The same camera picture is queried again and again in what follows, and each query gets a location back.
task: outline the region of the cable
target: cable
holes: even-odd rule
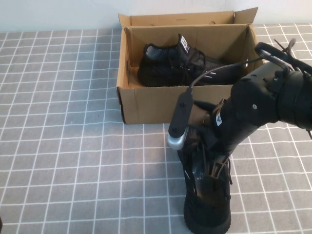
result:
[[[272,63],[275,63],[276,65],[280,66],[283,69],[284,75],[287,75],[290,71],[290,67],[288,65],[286,65],[285,63],[290,64],[295,70],[300,70],[303,74],[304,77],[306,78],[307,73],[312,75],[312,67],[309,66],[308,64],[297,60],[295,58],[293,58],[291,56],[291,52],[292,52],[292,47],[294,46],[296,40],[292,39],[287,48],[284,48],[282,45],[280,45],[280,43],[277,42],[277,44],[279,44],[282,48],[283,51],[278,50],[277,48],[268,45],[266,43],[263,42],[259,42],[257,44],[257,46],[254,48],[254,50],[259,54],[259,58],[250,60],[250,61],[244,61],[244,62],[238,62],[238,63],[233,63],[233,64],[229,64],[229,65],[225,65],[222,67],[217,67],[214,68],[208,72],[204,72],[202,73],[200,76],[198,76],[189,86],[190,90],[193,90],[193,87],[207,74],[214,72],[214,71],[218,71],[220,69],[223,68],[227,68],[227,67],[235,67],[235,66],[242,66],[244,64],[248,64],[248,63],[253,63],[253,62],[257,62],[260,61],[262,59],[266,59]]]
[[[196,84],[197,82],[199,82],[205,75],[209,74],[210,72],[214,72],[214,71],[217,71],[217,70],[226,68],[226,67],[242,66],[242,65],[244,65],[244,64],[253,63],[253,62],[258,62],[258,61],[260,61],[260,60],[262,60],[262,57],[259,57],[259,58],[256,58],[256,59],[253,59],[253,60],[250,60],[250,61],[237,62],[237,63],[233,63],[233,64],[229,64],[229,65],[225,65],[225,66],[222,66],[222,67],[217,67],[217,68],[211,69],[210,71],[204,72],[204,73],[202,73],[199,77],[197,77],[197,78],[190,84],[189,88],[190,88],[190,89],[193,89],[193,87],[195,86],[195,84]]]

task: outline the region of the cardboard box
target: cardboard box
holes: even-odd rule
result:
[[[119,14],[121,33],[117,94],[124,123],[170,123],[181,87],[144,87],[137,80],[137,70],[148,43],[159,46],[177,44],[181,33],[188,44],[216,59],[229,62],[258,58],[251,23],[257,8],[239,12],[191,13],[153,16]],[[263,63],[249,64],[246,74]],[[194,98],[219,103],[228,98],[231,85],[197,86]]]

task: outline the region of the shoe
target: shoe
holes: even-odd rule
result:
[[[148,87],[190,85],[203,72],[226,64],[192,48],[179,34],[177,45],[144,47],[137,77]],[[223,68],[206,75],[197,85],[234,84],[243,75],[243,66]]]
[[[194,234],[225,234],[231,225],[231,165],[225,156],[213,167],[215,155],[205,143],[211,136],[207,129],[189,128],[184,147],[178,151],[186,184],[184,220]]]

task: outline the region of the table surface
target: table surface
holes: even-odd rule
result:
[[[311,24],[254,25],[297,43]],[[185,184],[167,124],[124,125],[121,30],[0,33],[0,216],[4,234],[187,234]],[[284,123],[234,151],[229,233],[312,233],[312,144]]]

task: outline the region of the box lid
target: box lid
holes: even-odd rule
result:
[[[168,26],[197,24],[251,24],[257,14],[258,7],[242,11],[185,13],[167,15],[126,16],[119,14],[122,28],[129,26]]]

